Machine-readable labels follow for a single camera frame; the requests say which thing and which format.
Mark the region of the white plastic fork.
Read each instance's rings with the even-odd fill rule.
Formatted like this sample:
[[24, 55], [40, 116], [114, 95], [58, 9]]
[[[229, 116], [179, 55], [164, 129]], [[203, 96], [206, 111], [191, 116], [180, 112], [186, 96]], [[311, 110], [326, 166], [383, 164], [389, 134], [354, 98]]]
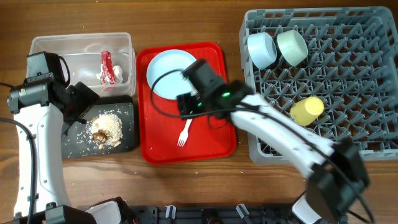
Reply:
[[178, 137], [178, 142], [177, 142], [177, 146], [179, 147], [183, 147], [188, 139], [188, 130], [190, 128], [190, 125], [192, 123], [192, 119], [187, 119], [184, 129], [182, 130], [182, 132], [180, 133], [180, 136]]

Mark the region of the light blue plate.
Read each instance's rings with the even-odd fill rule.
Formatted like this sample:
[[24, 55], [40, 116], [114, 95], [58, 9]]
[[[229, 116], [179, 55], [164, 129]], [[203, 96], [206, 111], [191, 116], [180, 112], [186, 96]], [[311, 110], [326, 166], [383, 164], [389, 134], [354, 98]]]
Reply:
[[166, 50], [156, 55], [147, 68], [147, 82], [152, 88], [153, 83], [161, 75], [177, 70], [157, 82], [154, 93], [167, 100], [176, 100], [178, 95], [191, 93], [192, 86], [182, 75], [182, 70], [188, 68], [196, 58], [183, 50]]

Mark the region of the red snack wrapper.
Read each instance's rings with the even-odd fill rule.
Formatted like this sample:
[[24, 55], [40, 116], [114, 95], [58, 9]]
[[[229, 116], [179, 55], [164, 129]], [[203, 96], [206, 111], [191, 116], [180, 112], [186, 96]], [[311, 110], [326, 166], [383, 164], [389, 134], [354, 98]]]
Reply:
[[101, 52], [101, 84], [102, 85], [113, 85], [116, 83], [116, 76], [113, 70], [113, 62], [111, 59], [111, 53], [108, 51]]

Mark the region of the rice and food scraps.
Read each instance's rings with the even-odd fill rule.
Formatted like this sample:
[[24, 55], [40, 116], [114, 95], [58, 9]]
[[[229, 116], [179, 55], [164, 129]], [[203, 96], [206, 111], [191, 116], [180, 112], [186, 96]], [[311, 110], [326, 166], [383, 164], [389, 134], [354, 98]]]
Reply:
[[123, 123], [117, 114], [105, 111], [89, 120], [86, 132], [99, 150], [114, 149], [121, 145]]

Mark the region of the white napkin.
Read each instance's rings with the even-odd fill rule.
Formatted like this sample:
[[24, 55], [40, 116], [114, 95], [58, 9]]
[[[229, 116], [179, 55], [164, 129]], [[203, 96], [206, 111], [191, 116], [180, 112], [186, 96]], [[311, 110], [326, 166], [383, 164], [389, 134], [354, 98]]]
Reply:
[[[115, 74], [115, 79], [116, 83], [122, 83], [123, 82], [123, 70], [119, 65], [116, 65], [113, 67], [113, 72]], [[98, 80], [102, 80], [102, 75], [103, 75], [103, 68], [101, 67], [101, 71], [96, 74], [96, 78]]]

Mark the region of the light blue bowl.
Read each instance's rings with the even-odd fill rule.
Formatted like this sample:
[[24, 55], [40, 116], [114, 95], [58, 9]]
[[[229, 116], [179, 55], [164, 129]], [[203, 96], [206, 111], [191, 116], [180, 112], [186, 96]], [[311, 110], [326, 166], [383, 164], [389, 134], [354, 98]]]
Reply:
[[277, 58], [277, 49], [273, 38], [266, 32], [249, 35], [248, 51], [253, 64], [258, 69], [267, 68]]

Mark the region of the yellow cup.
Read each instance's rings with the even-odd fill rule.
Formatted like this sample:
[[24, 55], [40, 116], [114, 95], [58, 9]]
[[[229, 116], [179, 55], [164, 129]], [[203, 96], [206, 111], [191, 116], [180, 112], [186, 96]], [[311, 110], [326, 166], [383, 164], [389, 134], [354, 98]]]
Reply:
[[296, 102], [290, 109], [290, 115], [295, 123], [307, 126], [314, 122], [323, 113], [324, 109], [324, 103], [320, 98], [310, 96]]

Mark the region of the green bowl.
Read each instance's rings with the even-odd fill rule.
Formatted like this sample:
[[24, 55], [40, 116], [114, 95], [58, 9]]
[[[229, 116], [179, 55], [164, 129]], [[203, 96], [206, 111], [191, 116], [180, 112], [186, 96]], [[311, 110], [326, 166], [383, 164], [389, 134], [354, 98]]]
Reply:
[[277, 36], [277, 45], [286, 62], [295, 67], [307, 58], [308, 47], [296, 30], [289, 30]]

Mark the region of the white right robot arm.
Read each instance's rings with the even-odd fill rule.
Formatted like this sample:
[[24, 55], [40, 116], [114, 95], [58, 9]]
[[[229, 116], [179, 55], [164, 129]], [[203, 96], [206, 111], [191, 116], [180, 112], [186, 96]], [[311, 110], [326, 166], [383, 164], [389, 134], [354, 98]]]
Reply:
[[374, 222], [362, 196], [369, 177], [355, 144], [311, 133], [275, 110], [243, 82], [190, 83], [191, 91], [177, 95], [183, 119], [204, 115], [227, 118], [281, 153], [307, 179], [306, 190], [292, 206], [293, 215], [302, 223], [320, 219], [336, 223], [357, 200], [368, 214], [367, 222]]

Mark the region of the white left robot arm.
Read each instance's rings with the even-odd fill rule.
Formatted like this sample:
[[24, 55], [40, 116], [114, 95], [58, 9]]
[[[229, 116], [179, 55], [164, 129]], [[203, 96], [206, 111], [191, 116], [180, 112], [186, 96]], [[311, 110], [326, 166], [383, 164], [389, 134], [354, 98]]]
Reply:
[[26, 78], [7, 103], [19, 138], [19, 190], [13, 223], [122, 223], [118, 198], [87, 211], [73, 208], [62, 165], [63, 125], [82, 122], [99, 96], [79, 82], [68, 86], [51, 74]]

